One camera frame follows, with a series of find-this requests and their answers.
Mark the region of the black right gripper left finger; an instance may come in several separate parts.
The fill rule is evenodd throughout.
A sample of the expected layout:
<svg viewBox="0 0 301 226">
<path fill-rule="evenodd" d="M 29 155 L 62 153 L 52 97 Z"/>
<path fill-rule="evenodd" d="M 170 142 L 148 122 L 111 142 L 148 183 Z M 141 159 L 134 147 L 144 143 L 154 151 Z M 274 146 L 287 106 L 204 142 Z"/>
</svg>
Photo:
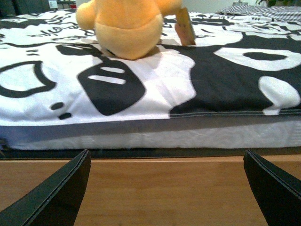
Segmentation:
<svg viewBox="0 0 301 226">
<path fill-rule="evenodd" d="M 91 154 L 82 151 L 21 199 L 0 212 L 2 226 L 72 226 L 83 201 Z"/>
</svg>

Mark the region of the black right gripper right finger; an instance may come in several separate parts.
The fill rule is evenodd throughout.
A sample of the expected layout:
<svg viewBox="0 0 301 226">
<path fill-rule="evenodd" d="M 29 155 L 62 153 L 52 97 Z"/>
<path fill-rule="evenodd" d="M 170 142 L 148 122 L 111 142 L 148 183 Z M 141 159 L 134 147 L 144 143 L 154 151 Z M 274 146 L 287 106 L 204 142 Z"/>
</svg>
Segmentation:
<svg viewBox="0 0 301 226">
<path fill-rule="evenodd" d="M 246 151 L 244 170 L 269 226 L 301 224 L 301 181 L 260 155 Z"/>
</svg>

